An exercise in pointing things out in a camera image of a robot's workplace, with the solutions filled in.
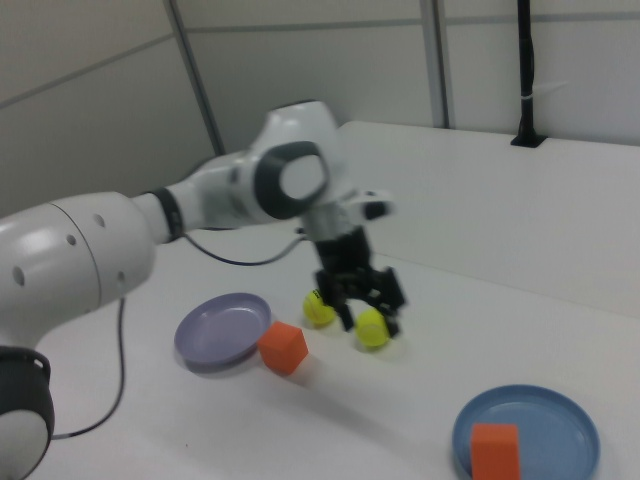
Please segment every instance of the purple plate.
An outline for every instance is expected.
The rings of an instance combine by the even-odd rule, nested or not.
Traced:
[[[267,302],[250,293],[213,298],[182,320],[174,343],[186,362],[214,367],[247,355],[271,325]]]

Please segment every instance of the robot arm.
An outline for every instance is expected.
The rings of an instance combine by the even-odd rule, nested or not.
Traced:
[[[189,230],[300,217],[322,264],[321,295],[345,329],[355,298],[376,307],[396,335],[404,297],[392,269],[371,267],[362,227],[392,207],[385,194],[353,187],[331,114],[312,101],[270,112],[248,150],[175,185],[134,199],[81,195],[0,220],[0,478],[28,476],[53,434],[50,369],[33,351],[38,341],[143,283],[156,245]]]

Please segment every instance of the table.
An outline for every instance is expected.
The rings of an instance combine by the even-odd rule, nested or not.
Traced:
[[[251,260],[279,251],[293,232],[252,227],[195,238]],[[184,240],[159,248],[150,280],[127,303],[120,409],[98,430],[54,442],[32,478],[455,480],[456,415],[478,393],[510,383],[578,402],[601,436],[596,479],[637,478],[638,319],[392,256],[375,265],[397,269],[410,302],[402,336],[383,350],[361,351],[334,322],[304,326],[310,357],[291,377],[258,355],[195,374],[173,349],[192,308],[247,291],[265,298],[275,318],[303,325],[317,260],[308,243],[251,269],[216,263]],[[39,345],[53,367],[58,432],[92,423],[113,400],[115,314],[111,305],[69,322]]]

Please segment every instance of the orange cube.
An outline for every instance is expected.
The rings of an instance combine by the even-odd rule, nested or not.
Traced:
[[[473,480],[520,480],[517,425],[473,426],[471,476]]]
[[[267,367],[285,375],[292,374],[309,353],[302,330],[282,322],[275,322],[260,337],[258,350]]]

